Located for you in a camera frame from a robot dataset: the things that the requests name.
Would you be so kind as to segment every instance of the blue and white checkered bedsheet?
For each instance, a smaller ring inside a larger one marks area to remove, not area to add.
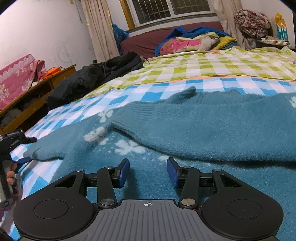
[[[267,96],[276,93],[296,92],[296,84],[245,77],[213,77],[206,80],[187,80],[177,83],[133,85],[121,90],[114,89],[103,95],[81,99],[56,108],[28,130],[26,135],[39,139],[55,129],[78,122],[103,110],[114,109],[133,101],[166,99],[190,86],[195,86],[197,91],[201,92],[227,91],[231,88],[236,88],[242,93],[255,93]],[[16,148],[11,153],[12,158],[14,160],[21,158],[27,148],[28,145],[21,145]],[[23,187],[22,199],[48,185],[60,163],[60,160],[49,162],[32,161],[24,167],[17,177]],[[7,212],[1,226],[10,233],[12,238],[19,238],[19,234],[12,221],[12,210]]]

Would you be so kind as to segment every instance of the wooden cabinet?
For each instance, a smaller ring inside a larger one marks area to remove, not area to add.
[[[0,127],[0,134],[7,133],[19,128],[22,128],[23,131],[26,131],[34,126],[36,122],[44,117],[48,112],[45,102],[46,97],[59,84],[59,82],[73,74],[75,71],[75,65],[72,65],[62,70],[58,74],[42,80],[37,85],[31,87],[27,92],[15,99],[8,106],[6,106],[5,109],[0,111],[1,120],[11,109],[22,109],[22,106],[24,106],[25,103],[29,102],[37,95],[40,96],[38,100],[24,109],[22,113],[20,113],[14,120],[12,120],[6,127]]]

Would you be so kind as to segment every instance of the window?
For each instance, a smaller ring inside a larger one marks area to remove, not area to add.
[[[138,26],[161,19],[211,12],[210,0],[129,0]]]

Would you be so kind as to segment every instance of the metal screw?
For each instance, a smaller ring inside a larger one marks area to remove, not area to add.
[[[181,201],[184,206],[192,206],[195,204],[195,200],[191,198],[185,198]]]
[[[114,203],[115,201],[111,198],[105,198],[100,201],[100,204],[102,204],[103,206],[111,206]]]

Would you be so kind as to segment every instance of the curtain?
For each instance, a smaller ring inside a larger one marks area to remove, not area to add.
[[[106,0],[81,0],[98,63],[119,55]]]
[[[235,14],[242,9],[240,0],[211,0],[215,12],[221,22],[224,32],[229,33],[232,37],[237,38],[239,45],[244,49],[251,49],[247,38],[239,30],[234,22]]]

